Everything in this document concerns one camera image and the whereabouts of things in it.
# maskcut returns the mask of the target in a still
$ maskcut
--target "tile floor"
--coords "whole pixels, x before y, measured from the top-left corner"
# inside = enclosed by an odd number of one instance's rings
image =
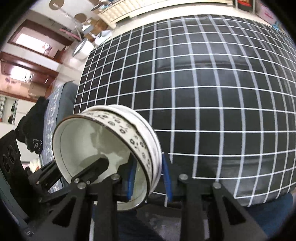
[[[116,37],[134,28],[155,21],[186,15],[199,14],[223,14],[228,16],[246,18],[269,25],[264,20],[259,18],[257,15],[242,11],[240,9],[236,9],[233,6],[204,3],[183,4],[150,11],[141,14],[138,17],[134,17],[132,19],[123,19],[117,23],[116,28],[113,30],[112,37]],[[72,53],[77,45],[77,42],[73,43],[66,51],[63,64],[61,64],[58,68],[59,74],[57,76],[56,86],[59,86],[61,83],[68,82],[71,80],[74,80],[74,83],[79,84],[87,58],[82,61],[72,58]]]

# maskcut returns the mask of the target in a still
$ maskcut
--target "checkered tablecloth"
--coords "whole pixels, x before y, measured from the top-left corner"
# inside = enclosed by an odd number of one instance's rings
[[[296,185],[295,78],[289,36],[242,18],[184,16],[93,50],[74,112],[136,110],[183,173],[218,180],[249,206]],[[150,198],[167,205],[162,179]]]

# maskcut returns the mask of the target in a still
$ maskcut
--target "metal bolt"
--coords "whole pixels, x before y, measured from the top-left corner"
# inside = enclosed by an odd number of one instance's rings
[[[78,187],[80,190],[82,190],[82,189],[86,188],[86,184],[85,184],[85,183],[78,183],[78,184],[77,184],[77,187]]]
[[[114,174],[111,175],[111,179],[112,179],[113,181],[117,181],[117,180],[120,179],[120,175],[117,174],[117,173],[114,173]]]
[[[188,179],[188,176],[186,174],[182,173],[182,174],[179,175],[179,179],[182,180],[182,181],[185,181],[185,180]]]
[[[213,183],[213,188],[220,189],[221,188],[221,184],[219,182],[214,182]]]

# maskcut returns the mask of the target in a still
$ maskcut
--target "white ceramic bowl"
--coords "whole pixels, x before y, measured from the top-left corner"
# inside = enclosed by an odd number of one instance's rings
[[[144,202],[161,173],[160,145],[156,145],[150,130],[140,120],[133,117],[132,123],[130,119],[132,114],[126,109],[96,106],[96,110],[92,107],[63,120],[53,135],[54,158],[69,183],[104,155],[110,164],[95,182],[116,173],[121,164],[127,163],[130,154],[137,159],[132,198],[118,203],[118,210],[130,210]]]

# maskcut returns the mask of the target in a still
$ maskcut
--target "person's leg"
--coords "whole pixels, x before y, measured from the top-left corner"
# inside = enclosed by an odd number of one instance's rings
[[[119,241],[164,241],[136,217],[137,211],[118,213]]]
[[[246,210],[270,238],[279,231],[291,214],[292,205],[293,196],[287,193],[272,202],[247,207]]]

